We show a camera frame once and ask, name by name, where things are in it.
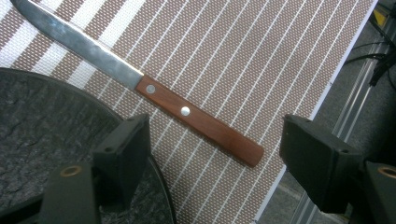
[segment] striped mat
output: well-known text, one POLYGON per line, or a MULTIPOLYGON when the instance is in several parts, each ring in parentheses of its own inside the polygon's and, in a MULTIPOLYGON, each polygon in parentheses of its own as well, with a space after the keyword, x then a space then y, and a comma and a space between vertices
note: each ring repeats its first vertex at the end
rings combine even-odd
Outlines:
POLYGON ((284 172, 278 156, 282 117, 315 116, 375 2, 39 2, 263 146, 255 168, 44 37, 6 0, 0 2, 0 66, 68 82, 124 118, 149 113, 152 153, 178 222, 250 223, 260 217, 284 172))

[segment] knife blade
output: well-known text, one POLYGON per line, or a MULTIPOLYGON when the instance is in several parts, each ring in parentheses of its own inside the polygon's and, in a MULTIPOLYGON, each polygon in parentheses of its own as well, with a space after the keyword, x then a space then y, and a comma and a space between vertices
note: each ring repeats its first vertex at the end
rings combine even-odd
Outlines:
POLYGON ((22 16, 41 33, 73 51, 104 74, 139 92, 166 113, 214 142, 245 164, 254 167, 263 149, 254 141, 144 75, 77 27, 30 0, 11 0, 22 16))

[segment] round hole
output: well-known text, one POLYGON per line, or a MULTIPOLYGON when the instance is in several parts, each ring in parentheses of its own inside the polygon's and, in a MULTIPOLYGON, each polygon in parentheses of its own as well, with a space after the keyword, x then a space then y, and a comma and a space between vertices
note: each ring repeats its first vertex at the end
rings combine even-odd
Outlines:
POLYGON ((396 169, 394 169, 394 168, 381 166, 381 167, 378 168, 378 172, 383 174, 383 175, 386 175, 388 177, 396 179, 396 169))
POLYGON ((69 167, 66 167, 66 168, 62 169, 61 176, 69 177, 69 176, 72 176, 72 175, 76 175, 79 172, 81 172, 81 170, 82 170, 81 166, 77 166, 77 165, 69 166, 69 167))

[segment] knife handle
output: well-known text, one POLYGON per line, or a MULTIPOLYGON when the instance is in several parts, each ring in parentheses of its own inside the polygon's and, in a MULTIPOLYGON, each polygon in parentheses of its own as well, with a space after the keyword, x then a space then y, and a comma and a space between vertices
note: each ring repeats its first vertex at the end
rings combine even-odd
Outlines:
POLYGON ((253 167, 262 158, 263 149, 258 144, 208 115, 153 78, 143 76, 135 90, 247 165, 253 167))

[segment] black plastic bracket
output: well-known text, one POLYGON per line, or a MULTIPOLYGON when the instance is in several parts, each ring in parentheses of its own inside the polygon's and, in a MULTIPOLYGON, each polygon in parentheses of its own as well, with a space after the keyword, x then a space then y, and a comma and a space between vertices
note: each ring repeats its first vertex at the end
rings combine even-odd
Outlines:
POLYGON ((89 163, 67 164, 51 173, 38 223, 100 223, 89 163))
POLYGON ((345 212, 347 181, 362 161, 358 150, 309 119, 286 115, 280 157, 321 211, 345 212))
POLYGON ((105 211, 130 207, 150 154, 149 116, 125 120, 93 152, 99 204, 105 211))

